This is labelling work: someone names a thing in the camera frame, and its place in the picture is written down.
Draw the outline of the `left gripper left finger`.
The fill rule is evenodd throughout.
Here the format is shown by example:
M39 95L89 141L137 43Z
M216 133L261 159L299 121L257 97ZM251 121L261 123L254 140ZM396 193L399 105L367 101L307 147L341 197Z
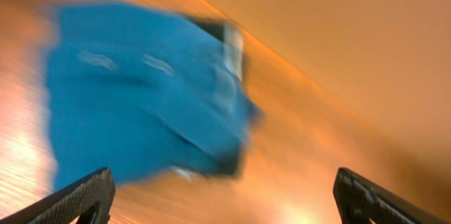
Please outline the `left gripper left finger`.
M109 168L101 168L34 204L1 219L1 224L107 224L116 193Z

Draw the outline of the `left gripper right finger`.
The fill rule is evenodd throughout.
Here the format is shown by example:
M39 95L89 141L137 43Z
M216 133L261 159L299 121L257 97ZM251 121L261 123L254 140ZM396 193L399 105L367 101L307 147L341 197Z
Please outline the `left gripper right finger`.
M342 224L447 224L348 168L339 168L333 196Z

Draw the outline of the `blue polo shirt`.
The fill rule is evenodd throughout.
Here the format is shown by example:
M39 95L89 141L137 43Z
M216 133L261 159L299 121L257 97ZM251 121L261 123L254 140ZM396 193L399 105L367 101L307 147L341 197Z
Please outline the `blue polo shirt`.
M54 4L49 17L54 189L103 167L117 184L170 170L240 174L259 109L234 25L120 1Z

